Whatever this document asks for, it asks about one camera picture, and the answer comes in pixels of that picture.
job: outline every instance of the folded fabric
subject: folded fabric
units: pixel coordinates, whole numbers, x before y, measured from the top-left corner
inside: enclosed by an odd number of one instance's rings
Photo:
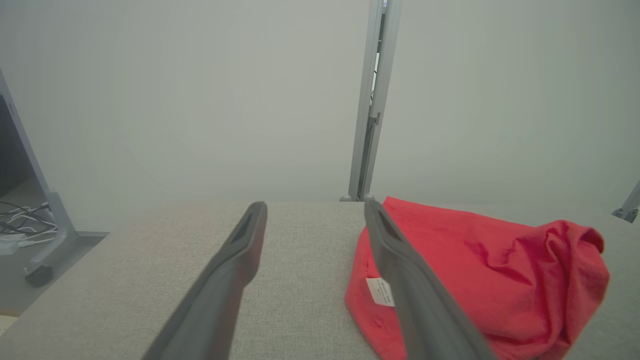
[[[560,359],[602,302],[604,241],[558,220],[539,227],[388,197],[383,204],[413,248],[501,359]],[[358,239],[346,304],[383,360],[404,359],[394,307],[374,303],[369,234]]]

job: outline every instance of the red fabric bag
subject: red fabric bag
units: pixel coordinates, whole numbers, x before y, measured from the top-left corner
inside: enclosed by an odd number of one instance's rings
[[[391,197],[383,206],[501,359],[562,358],[602,302],[609,272],[591,227],[530,227]],[[365,228],[346,304],[383,360],[404,359],[395,308],[375,304],[367,286],[376,277]]]

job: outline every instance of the metal frame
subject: metal frame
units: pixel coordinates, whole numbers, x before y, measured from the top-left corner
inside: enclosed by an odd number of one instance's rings
[[[29,138],[27,137],[27,133],[24,130],[24,126],[22,125],[22,121],[20,120],[20,116],[18,115],[18,111],[16,110],[15,103],[13,102],[13,98],[11,97],[11,93],[9,92],[9,88],[4,80],[4,74],[1,69],[0,95],[4,97],[4,101],[9,108],[13,123],[15,124],[20,140],[22,141],[22,146],[24,146],[24,150],[27,152],[27,157],[33,167],[33,172],[35,173],[38,183],[40,183],[40,187],[49,202],[51,212],[53,213],[53,217],[56,219],[56,224],[58,225],[58,233],[56,234],[55,239],[50,241],[44,249],[31,258],[29,265],[24,268],[24,275],[30,275],[40,268],[55,250],[60,249],[63,245],[75,240],[77,238],[77,234],[73,224],[71,224],[71,219],[69,219],[67,211],[62,204],[60,196],[58,193],[52,191],[47,184],[44,174],[42,173],[42,169],[40,168],[40,164],[36,159],[33,148],[31,147],[31,143],[29,142]]]
[[[612,215],[628,222],[633,222],[638,215],[638,206],[640,206],[640,181],[638,181],[636,187],[631,191],[631,194],[627,197],[625,203],[622,204],[622,207],[616,209]]]
[[[367,30],[367,45],[365,47],[362,82],[360,85],[360,103],[356,123],[356,136],[353,144],[351,160],[351,178],[349,179],[349,193],[343,195],[340,201],[373,200],[369,193],[373,168],[378,151],[382,119],[387,103],[387,92],[391,79],[394,53],[396,51],[397,33],[400,27],[402,0],[372,0],[369,13],[369,27]],[[380,35],[380,20],[385,13],[385,27],[382,32],[380,57],[376,75],[376,88],[371,101],[371,87],[373,85],[373,70],[375,67],[378,39]]]

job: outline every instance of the gray floor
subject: gray floor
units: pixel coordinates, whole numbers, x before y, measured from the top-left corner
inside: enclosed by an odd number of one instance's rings
[[[45,202],[45,197],[32,179],[18,186],[0,200],[32,208]],[[10,206],[0,204],[0,212],[12,210]],[[19,249],[13,255],[0,256],[0,315],[22,314],[52,283],[70,269],[89,252],[102,238],[79,237],[61,249],[45,265],[54,271],[53,280],[41,288],[34,288],[24,281],[23,268],[29,260],[47,244],[39,244]]]

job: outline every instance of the red cloth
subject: red cloth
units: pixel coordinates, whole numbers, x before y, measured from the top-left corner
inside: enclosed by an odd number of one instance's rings
[[[609,273],[591,227],[530,227],[391,197],[383,206],[502,359],[562,358],[602,302]],[[396,310],[373,302],[372,277],[365,228],[346,304],[383,360],[404,359]]]

